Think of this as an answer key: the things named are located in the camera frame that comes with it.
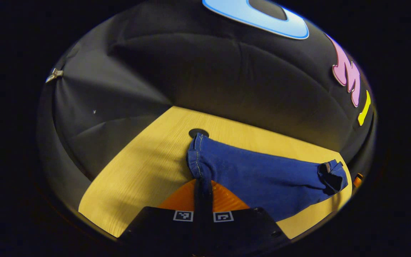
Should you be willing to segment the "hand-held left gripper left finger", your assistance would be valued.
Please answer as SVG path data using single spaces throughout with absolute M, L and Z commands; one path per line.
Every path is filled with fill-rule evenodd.
M 158 207 L 143 207 L 120 236 L 130 252 L 191 252 L 204 218 L 194 179 Z

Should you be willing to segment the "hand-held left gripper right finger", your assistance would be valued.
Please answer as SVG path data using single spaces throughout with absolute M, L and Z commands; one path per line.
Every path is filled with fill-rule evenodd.
M 204 189 L 204 252 L 271 252 L 290 243 L 265 209 L 248 208 L 215 182 Z

